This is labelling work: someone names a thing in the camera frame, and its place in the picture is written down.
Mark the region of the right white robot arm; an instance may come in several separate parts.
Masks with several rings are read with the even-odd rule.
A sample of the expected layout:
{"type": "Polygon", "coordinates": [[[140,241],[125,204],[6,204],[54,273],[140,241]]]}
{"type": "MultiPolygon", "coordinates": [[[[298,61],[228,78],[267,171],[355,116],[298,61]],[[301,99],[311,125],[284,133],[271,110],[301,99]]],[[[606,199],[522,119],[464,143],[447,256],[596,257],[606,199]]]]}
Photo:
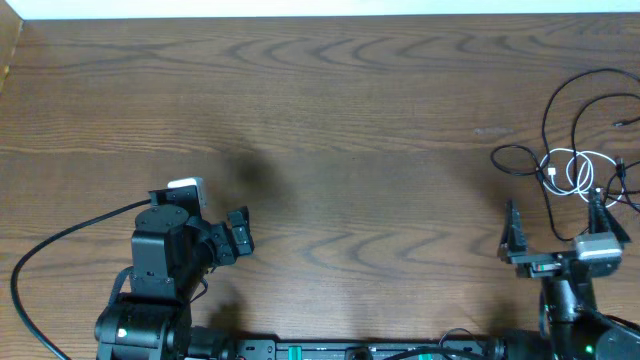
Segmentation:
{"type": "Polygon", "coordinates": [[[597,309],[593,280],[610,276],[622,263],[630,237],[599,194],[588,195],[587,232],[567,251],[531,254],[513,201],[506,203],[498,247],[501,261],[520,278],[539,279],[537,332],[511,329],[489,342],[490,359],[633,359],[639,355],[639,327],[597,309]]]}

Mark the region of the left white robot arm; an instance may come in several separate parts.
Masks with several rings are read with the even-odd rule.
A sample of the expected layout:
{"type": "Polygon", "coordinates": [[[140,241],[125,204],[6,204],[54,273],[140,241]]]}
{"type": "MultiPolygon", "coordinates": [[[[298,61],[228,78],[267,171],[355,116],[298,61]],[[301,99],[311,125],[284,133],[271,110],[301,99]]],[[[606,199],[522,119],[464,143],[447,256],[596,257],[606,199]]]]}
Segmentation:
{"type": "Polygon", "coordinates": [[[205,276],[253,253],[246,207],[212,224],[196,185],[150,192],[135,219],[132,266],[122,270],[95,325],[99,359],[234,359],[230,335],[192,324],[205,276]]]}

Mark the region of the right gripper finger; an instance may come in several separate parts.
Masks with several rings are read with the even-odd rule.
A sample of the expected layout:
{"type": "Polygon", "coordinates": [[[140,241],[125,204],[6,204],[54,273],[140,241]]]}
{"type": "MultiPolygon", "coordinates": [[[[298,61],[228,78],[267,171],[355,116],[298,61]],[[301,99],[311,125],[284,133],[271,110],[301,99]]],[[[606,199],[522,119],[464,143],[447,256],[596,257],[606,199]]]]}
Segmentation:
{"type": "Polygon", "coordinates": [[[505,223],[497,255],[501,260],[512,260],[528,252],[528,242],[522,230],[521,214],[513,200],[506,202],[505,223]]]}
{"type": "Polygon", "coordinates": [[[606,232],[611,232],[622,245],[631,242],[627,232],[604,205],[599,193],[595,189],[590,189],[588,193],[588,233],[606,232]]]}

